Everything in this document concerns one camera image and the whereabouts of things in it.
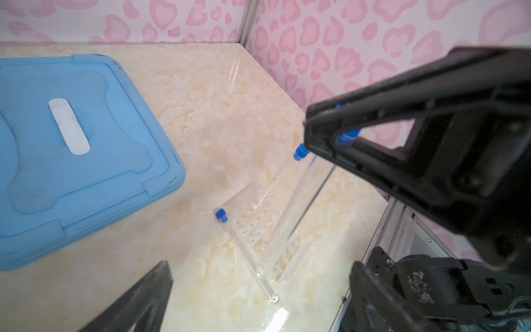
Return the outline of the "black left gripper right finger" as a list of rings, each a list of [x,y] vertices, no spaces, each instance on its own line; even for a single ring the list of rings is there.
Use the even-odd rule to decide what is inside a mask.
[[[353,264],[349,282],[359,331],[431,331],[431,322],[362,262]]]

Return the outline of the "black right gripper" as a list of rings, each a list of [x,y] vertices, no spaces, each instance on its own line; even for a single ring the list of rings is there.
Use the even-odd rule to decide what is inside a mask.
[[[458,47],[312,105],[309,148],[469,239],[530,264],[530,50]]]

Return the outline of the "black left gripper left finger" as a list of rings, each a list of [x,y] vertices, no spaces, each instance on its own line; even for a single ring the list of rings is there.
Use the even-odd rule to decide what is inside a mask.
[[[173,286],[161,261],[82,331],[160,331]]]

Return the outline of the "clear acrylic test tube rack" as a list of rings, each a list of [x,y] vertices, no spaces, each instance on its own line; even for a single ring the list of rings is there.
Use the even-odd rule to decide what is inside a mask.
[[[256,208],[251,208],[251,198],[246,199],[235,209],[236,212],[248,212],[248,218],[257,221],[264,229],[263,238],[268,246],[268,240],[277,225],[291,194],[293,193],[300,176],[290,175],[282,181],[277,189],[273,191],[271,198],[267,198]],[[306,254],[310,240],[302,231],[297,228],[296,233],[290,239],[287,249],[277,260],[272,272],[269,274],[269,281],[285,282],[289,280],[300,265],[303,256]]]

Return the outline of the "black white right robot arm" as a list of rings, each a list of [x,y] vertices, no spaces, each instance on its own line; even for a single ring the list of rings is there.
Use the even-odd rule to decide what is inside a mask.
[[[530,329],[530,50],[459,46],[309,106],[304,145],[466,238],[477,260],[376,239],[339,331]]]

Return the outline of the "blue plastic bin lid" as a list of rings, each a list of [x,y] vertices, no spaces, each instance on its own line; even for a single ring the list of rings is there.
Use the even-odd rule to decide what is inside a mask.
[[[185,166],[118,61],[1,60],[1,269],[97,232],[185,181]]]

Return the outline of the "blue capped test tube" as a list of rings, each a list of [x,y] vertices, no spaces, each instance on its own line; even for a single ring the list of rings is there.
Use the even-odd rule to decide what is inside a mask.
[[[303,139],[304,147],[309,151],[309,155],[290,174],[300,176],[300,179],[275,226],[271,238],[268,240],[264,256],[261,258],[261,268],[267,277],[272,272],[277,260],[287,249],[290,239],[296,233],[298,226],[335,169],[335,164],[329,163],[310,151],[306,136],[303,136]]]
[[[265,187],[258,183],[251,182],[237,192],[228,201],[222,204],[215,212],[215,217],[222,223],[227,223],[229,217],[235,215],[235,209],[246,199],[251,198],[251,208],[257,208],[267,198],[271,198],[272,191],[275,190],[282,181],[290,175],[302,161],[309,155],[309,151],[301,143],[291,157],[281,166]]]
[[[242,255],[246,266],[254,279],[259,283],[268,302],[277,304],[279,296],[272,287],[268,277],[261,268],[261,255],[265,252],[266,243],[263,238],[264,229],[254,220],[248,218],[248,212],[229,212],[228,209],[217,208],[214,216],[232,240],[238,252]]]

